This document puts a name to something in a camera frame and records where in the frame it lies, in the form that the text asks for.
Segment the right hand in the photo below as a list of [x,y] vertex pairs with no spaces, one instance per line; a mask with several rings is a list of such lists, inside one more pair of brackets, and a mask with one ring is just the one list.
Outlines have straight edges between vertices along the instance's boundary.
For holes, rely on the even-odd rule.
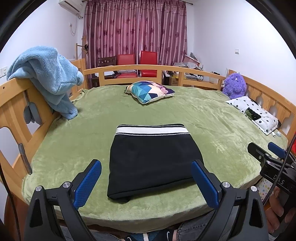
[[280,204],[279,199],[280,189],[275,187],[273,193],[269,197],[269,208],[265,211],[268,232],[273,234],[280,226],[279,217],[284,214],[284,208]]

